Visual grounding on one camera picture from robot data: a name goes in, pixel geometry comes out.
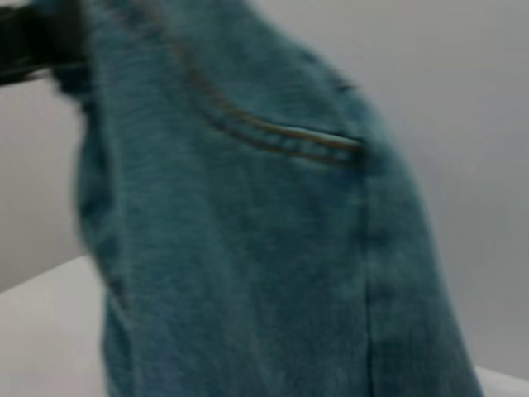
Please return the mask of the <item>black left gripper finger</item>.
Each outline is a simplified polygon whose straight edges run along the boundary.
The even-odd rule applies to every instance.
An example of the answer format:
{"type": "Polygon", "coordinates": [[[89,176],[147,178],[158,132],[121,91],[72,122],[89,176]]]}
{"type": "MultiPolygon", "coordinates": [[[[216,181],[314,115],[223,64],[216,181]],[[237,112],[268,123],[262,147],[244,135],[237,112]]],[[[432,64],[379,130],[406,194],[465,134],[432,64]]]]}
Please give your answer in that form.
{"type": "Polygon", "coordinates": [[[53,63],[1,64],[1,85],[22,84],[41,79],[42,74],[51,69],[53,63]]]}
{"type": "Polygon", "coordinates": [[[37,69],[84,60],[82,1],[1,6],[1,67],[37,69]]]}

